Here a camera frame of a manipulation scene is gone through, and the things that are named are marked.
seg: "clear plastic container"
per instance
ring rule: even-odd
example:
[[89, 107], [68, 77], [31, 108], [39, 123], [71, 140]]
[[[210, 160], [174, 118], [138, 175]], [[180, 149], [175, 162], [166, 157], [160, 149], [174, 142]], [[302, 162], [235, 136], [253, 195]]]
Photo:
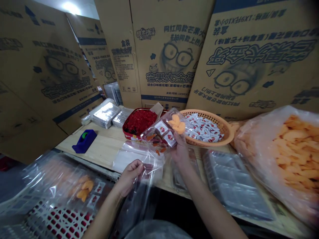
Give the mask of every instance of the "clear plastic container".
[[185, 132], [193, 131], [192, 125], [186, 118], [176, 108], [172, 108], [141, 134], [142, 140], [152, 144], [159, 141], [167, 147], [174, 147], [177, 142], [173, 135], [174, 131], [168, 123], [173, 115], [178, 115], [180, 122], [185, 123]]
[[123, 105], [122, 96], [117, 81], [104, 85], [104, 89], [108, 98], [115, 101], [116, 105]]
[[204, 169], [210, 191], [231, 214], [273, 220], [270, 209], [237, 154], [207, 150]]
[[121, 111], [119, 107], [110, 103], [107, 103], [101, 109], [93, 115], [93, 122], [103, 128], [108, 129], [112, 125], [112, 120]]
[[129, 108], [122, 108], [119, 114], [112, 120], [112, 123], [115, 127], [122, 128], [126, 119], [130, 116], [130, 114], [133, 112], [133, 109]]

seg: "hand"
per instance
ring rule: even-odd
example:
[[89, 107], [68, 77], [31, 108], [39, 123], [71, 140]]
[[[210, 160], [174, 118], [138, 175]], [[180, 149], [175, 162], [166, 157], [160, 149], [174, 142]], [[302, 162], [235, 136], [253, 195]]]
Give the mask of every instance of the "hand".
[[126, 197], [132, 190], [135, 179], [143, 172], [143, 170], [143, 163], [138, 159], [134, 160], [126, 166], [113, 189], [118, 191], [122, 197]]
[[174, 132], [174, 138], [177, 141], [177, 147], [171, 151], [172, 159], [177, 165], [189, 161], [185, 135], [179, 135], [177, 132]]

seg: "cardboard box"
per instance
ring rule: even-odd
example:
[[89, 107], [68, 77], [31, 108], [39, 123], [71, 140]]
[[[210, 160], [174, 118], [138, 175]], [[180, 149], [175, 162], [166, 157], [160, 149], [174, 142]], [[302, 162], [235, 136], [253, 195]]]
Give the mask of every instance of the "cardboard box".
[[71, 13], [66, 13], [66, 16], [99, 85], [104, 89], [103, 85], [116, 81], [116, 75], [100, 21]]
[[129, 0], [95, 0], [125, 107], [142, 107]]
[[289, 105], [319, 111], [319, 28], [310, 1], [221, 1], [187, 109], [244, 120]]
[[0, 152], [30, 163], [102, 102], [64, 12], [0, 3]]
[[143, 107], [185, 109], [214, 2], [131, 1]]

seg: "cartoon character logo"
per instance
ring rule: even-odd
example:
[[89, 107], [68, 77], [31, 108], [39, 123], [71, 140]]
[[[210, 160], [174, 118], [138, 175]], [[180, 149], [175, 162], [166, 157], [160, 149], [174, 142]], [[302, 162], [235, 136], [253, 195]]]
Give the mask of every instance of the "cartoon character logo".
[[291, 66], [291, 62], [286, 62], [286, 61], [275, 62], [270, 67], [268, 76], [281, 75], [285, 73], [290, 66]]
[[45, 56], [46, 66], [51, 73], [51, 76], [41, 79], [41, 83], [44, 87], [53, 87], [65, 82], [78, 81], [79, 68], [72, 61], [63, 61], [58, 56]]
[[159, 71], [157, 63], [153, 63], [150, 65], [150, 72], [157, 73]]
[[164, 44], [159, 59], [159, 64], [163, 72], [179, 73], [194, 60], [193, 50], [186, 48], [189, 46], [189, 43], [187, 43], [185, 47], [183, 47], [183, 43], [186, 42], [169, 41]]
[[115, 71], [113, 69], [113, 66], [106, 65], [103, 67], [103, 69], [104, 69], [104, 76], [109, 81], [116, 81], [116, 75], [115, 75]]
[[240, 60], [229, 65], [215, 78], [215, 88], [229, 87], [235, 96], [246, 94], [261, 80], [265, 72], [265, 65], [257, 61], [249, 63]]

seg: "plastic tray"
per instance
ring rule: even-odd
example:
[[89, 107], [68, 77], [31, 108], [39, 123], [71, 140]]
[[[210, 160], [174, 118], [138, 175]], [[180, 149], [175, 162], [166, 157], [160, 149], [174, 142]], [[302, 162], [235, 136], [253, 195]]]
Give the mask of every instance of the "plastic tray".
[[270, 209], [237, 154], [208, 150], [203, 162], [210, 191], [229, 213], [255, 220], [273, 220]]

